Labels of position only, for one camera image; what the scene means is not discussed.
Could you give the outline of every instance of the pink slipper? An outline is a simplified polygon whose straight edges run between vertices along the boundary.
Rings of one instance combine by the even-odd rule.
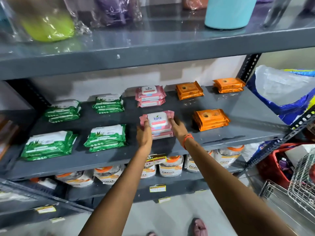
[[[195,220],[194,236],[208,236],[206,225],[201,219]]]

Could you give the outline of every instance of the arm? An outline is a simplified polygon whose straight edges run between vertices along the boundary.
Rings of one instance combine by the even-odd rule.
[[[182,144],[188,134],[185,125],[176,118],[169,121]],[[239,236],[296,236],[253,191],[210,157],[199,143],[187,138],[185,147]]]
[[[148,122],[137,128],[139,149],[85,223],[79,236],[120,236],[123,233],[140,177],[150,154],[152,132]]]

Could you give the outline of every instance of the kara logo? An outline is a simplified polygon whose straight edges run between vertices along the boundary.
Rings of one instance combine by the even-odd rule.
[[[162,118],[157,115],[157,116],[154,117],[153,119],[154,119],[154,120],[159,120],[159,119],[162,119]]]

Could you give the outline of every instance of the hand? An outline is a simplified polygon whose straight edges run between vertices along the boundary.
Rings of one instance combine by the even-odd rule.
[[[183,122],[179,120],[179,118],[174,117],[174,119],[169,118],[168,121],[172,125],[172,130],[175,134],[175,137],[179,140],[179,143],[183,145],[183,141],[185,136],[188,134],[188,131]]]
[[[144,122],[144,130],[137,126],[137,142],[139,148],[144,148],[150,154],[152,147],[152,130],[148,121]]]

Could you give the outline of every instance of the pink wet wipes pack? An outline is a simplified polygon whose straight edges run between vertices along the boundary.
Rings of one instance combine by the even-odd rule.
[[[158,113],[144,114],[140,117],[140,125],[144,126],[144,121],[147,119],[152,130],[152,134],[167,132],[172,130],[169,118],[174,118],[174,111],[163,111]]]
[[[155,102],[166,97],[162,86],[144,86],[136,89],[136,100],[139,102]]]
[[[152,134],[152,139],[156,140],[156,139],[162,139],[162,138],[170,138],[174,136],[173,131],[166,131],[166,132],[160,132],[157,134]]]
[[[144,102],[138,102],[138,107],[150,107],[150,106],[160,106],[163,103],[165,103],[165,99],[161,99],[159,101],[144,101]]]

